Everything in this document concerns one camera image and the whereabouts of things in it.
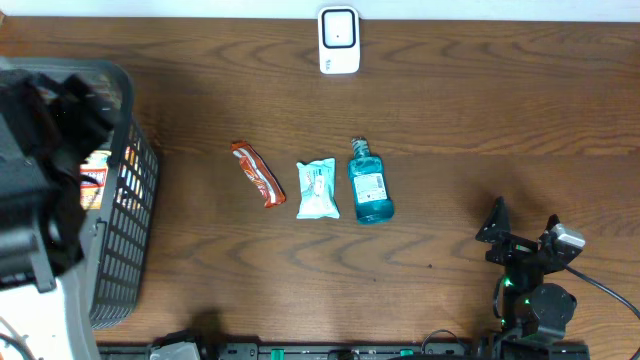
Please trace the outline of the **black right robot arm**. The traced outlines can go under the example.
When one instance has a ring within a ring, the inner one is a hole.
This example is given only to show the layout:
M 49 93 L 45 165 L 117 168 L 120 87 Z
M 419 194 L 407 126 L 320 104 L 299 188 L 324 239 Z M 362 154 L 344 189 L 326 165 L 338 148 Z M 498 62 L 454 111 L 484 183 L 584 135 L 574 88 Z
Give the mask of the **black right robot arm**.
M 537 240 L 515 235 L 506 203 L 499 197 L 475 239 L 490 244 L 485 259 L 504 268 L 497 286 L 502 301 L 494 305 L 494 314 L 502 320 L 505 336 L 539 345 L 562 340 L 577 300 L 544 277 L 564 270 L 581 254 L 584 235 L 566 227 L 557 215 L 549 217 Z

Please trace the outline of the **orange snack bar wrapper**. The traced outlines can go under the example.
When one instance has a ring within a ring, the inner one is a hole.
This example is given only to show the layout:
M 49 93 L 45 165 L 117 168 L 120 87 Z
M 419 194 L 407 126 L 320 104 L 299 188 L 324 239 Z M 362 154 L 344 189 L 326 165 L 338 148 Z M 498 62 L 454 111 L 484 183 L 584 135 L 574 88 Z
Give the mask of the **orange snack bar wrapper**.
M 264 198 L 265 208 L 272 208 L 286 201 L 286 195 L 276 177 L 270 171 L 262 157 L 248 142 L 239 141 L 232 143 L 231 151 L 238 159 L 244 174 Z

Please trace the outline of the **blue mouthwash bottle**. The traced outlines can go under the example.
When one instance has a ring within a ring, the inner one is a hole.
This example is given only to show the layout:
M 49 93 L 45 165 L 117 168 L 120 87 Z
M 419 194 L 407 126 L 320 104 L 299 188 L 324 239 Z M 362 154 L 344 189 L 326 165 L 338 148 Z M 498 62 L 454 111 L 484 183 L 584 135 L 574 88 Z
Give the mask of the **blue mouthwash bottle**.
M 386 186 L 381 158 L 371 153 L 363 137 L 351 140 L 353 158 L 348 164 L 355 213 L 359 224 L 384 223 L 394 216 L 394 205 Z

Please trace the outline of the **yellow tissue pack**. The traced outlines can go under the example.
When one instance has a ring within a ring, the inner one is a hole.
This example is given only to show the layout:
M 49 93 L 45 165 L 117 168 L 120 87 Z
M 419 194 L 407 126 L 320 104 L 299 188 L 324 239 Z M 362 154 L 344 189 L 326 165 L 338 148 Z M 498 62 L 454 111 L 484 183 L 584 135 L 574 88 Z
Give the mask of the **yellow tissue pack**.
M 106 187 L 111 152 L 96 150 L 80 167 L 80 174 L 86 177 L 81 183 L 80 203 L 84 210 L 100 210 Z

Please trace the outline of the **teal wet wipes pack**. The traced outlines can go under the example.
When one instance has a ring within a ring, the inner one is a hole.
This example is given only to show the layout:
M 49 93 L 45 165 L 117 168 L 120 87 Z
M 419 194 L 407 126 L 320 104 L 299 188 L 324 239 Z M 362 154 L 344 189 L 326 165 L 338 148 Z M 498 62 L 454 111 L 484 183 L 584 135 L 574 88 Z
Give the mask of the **teal wet wipes pack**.
M 336 160 L 327 158 L 309 163 L 296 164 L 299 175 L 301 201 L 296 218 L 339 219 L 335 202 Z

